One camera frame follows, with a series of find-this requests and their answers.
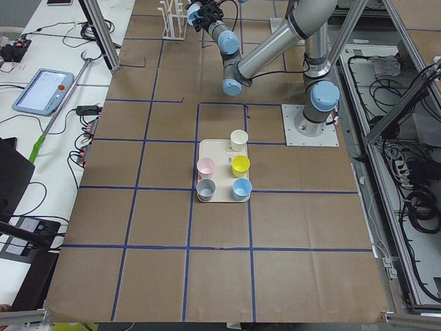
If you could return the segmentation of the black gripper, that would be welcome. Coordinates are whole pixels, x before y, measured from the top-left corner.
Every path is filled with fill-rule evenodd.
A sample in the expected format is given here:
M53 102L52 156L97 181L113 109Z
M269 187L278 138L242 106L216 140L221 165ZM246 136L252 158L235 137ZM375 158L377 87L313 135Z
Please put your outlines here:
M223 11L220 9L220 3L209 2L201 6L192 15L192 24L195 31L208 30L212 23L223 19Z

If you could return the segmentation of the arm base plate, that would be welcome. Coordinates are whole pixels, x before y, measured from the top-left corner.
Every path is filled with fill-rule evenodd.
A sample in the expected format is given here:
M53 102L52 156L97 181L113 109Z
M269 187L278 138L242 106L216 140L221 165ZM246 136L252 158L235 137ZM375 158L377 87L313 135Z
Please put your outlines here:
M293 41L293 32L286 19L270 20L270 41L274 45L287 45Z
M304 105L282 104L286 146L338 148L336 125L329 113L322 123L312 123L303 114Z

